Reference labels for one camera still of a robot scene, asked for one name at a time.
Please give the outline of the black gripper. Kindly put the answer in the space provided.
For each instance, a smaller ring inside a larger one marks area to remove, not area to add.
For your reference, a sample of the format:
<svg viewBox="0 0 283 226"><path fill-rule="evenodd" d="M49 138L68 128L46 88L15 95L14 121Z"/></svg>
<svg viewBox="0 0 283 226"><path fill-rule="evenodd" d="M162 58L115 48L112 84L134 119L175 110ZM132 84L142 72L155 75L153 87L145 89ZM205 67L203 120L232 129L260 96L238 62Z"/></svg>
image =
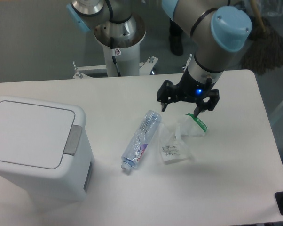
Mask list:
<svg viewBox="0 0 283 226"><path fill-rule="evenodd" d="M197 117L205 111L213 111L217 105L220 94L218 89L212 89L214 83L211 75L204 75L204 81L194 79L188 70L178 84L173 84L170 80L165 80L157 91L157 101L161 104L161 111L164 112L171 103L186 100L186 96L194 98L196 109L194 116Z"/></svg>

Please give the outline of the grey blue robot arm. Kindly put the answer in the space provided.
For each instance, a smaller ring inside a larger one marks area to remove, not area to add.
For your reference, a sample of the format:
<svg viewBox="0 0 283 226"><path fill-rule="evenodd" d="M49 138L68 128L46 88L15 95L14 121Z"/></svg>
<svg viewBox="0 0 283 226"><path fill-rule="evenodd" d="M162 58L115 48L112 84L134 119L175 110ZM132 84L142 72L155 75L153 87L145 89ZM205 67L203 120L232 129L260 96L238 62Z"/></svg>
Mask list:
<svg viewBox="0 0 283 226"><path fill-rule="evenodd" d="M71 0L67 10L84 32L93 31L104 50L110 77L140 75L143 20L129 0ZM212 111L220 95L214 85L242 49L252 30L250 18L229 0L164 0L162 8L196 44L197 49L178 84L164 81L157 100L195 103L194 115Z"/></svg>

